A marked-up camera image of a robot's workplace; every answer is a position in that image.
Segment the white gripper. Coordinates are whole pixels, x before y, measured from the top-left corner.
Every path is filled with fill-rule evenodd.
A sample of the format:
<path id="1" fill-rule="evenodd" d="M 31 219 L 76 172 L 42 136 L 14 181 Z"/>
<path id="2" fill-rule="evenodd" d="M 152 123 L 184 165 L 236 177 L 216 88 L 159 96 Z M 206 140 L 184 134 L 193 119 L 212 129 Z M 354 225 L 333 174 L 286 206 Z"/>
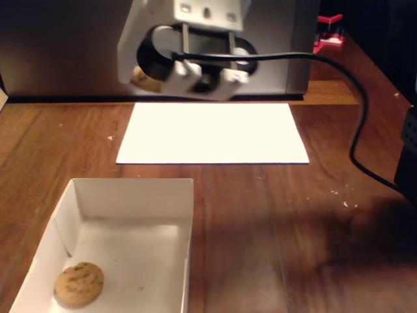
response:
<path id="1" fill-rule="evenodd" d="M 118 79 L 128 84 L 137 63 L 136 53 L 151 28 L 148 1 L 134 0 L 117 45 Z M 174 1 L 174 19 L 198 29 L 241 32 L 241 1 Z"/>

